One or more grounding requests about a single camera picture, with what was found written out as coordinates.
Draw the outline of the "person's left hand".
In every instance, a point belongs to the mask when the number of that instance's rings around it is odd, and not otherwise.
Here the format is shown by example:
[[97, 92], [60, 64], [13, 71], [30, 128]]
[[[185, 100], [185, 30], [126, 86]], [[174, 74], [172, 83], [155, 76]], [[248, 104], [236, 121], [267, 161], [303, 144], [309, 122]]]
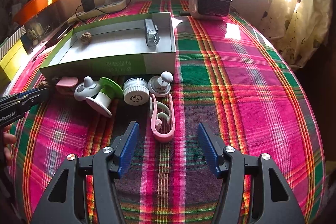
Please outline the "person's left hand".
[[3, 141], [3, 153], [6, 159], [7, 166], [11, 166], [13, 157], [11, 154], [11, 148], [17, 142], [17, 137], [10, 133], [11, 124], [1, 129], [2, 141]]

